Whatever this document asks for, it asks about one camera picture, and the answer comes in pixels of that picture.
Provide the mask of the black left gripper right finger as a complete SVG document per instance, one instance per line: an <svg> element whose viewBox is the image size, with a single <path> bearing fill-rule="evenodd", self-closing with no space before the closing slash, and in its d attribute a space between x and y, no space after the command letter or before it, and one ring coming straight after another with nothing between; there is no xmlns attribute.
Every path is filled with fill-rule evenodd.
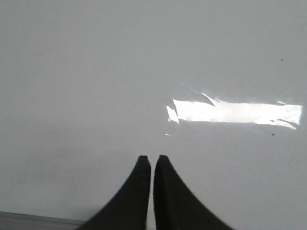
<svg viewBox="0 0 307 230"><path fill-rule="evenodd" d="M160 155L153 182L157 230L230 230L189 190L169 158Z"/></svg>

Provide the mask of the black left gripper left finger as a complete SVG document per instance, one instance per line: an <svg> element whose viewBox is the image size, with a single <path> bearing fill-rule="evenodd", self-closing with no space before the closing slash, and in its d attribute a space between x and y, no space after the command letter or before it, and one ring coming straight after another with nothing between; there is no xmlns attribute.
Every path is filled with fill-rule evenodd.
<svg viewBox="0 0 307 230"><path fill-rule="evenodd" d="M129 177L113 198L82 230L144 230L151 184L151 166L147 156L139 156Z"/></svg>

